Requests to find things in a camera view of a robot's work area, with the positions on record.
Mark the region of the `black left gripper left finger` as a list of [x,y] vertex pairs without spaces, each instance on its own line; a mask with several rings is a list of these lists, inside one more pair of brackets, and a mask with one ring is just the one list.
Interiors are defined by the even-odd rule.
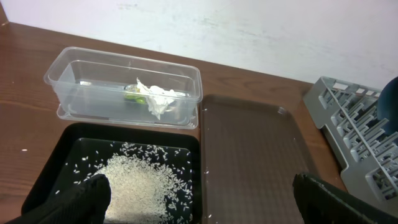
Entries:
[[8,224],[103,223],[110,201],[108,178],[96,174]]

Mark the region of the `pile of white rice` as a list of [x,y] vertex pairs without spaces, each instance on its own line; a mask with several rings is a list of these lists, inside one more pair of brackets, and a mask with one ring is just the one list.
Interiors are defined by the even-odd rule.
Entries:
[[79,139],[51,190],[58,196],[104,174],[111,187],[105,223],[192,223],[193,162],[185,148]]

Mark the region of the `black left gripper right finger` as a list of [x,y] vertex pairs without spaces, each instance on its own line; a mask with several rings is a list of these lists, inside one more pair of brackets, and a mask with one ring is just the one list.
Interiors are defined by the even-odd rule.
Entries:
[[301,172],[292,183],[295,202],[306,224],[396,224],[397,218],[342,191],[317,176]]

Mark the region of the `white tissue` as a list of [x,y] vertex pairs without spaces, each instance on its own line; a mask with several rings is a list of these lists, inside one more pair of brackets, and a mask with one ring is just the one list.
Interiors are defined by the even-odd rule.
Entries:
[[165,113],[167,107],[175,101],[174,97],[177,97],[176,92],[173,90],[167,91],[155,85],[148,88],[138,78],[136,80],[137,89],[146,97],[149,112],[160,120],[160,116]]

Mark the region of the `dark blue plate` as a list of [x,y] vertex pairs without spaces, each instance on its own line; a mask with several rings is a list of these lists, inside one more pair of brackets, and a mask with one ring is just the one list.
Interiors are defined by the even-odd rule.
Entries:
[[377,101],[377,118],[383,120],[386,118],[388,122],[383,126],[386,134],[394,134],[397,132],[397,82],[395,77],[381,91]]

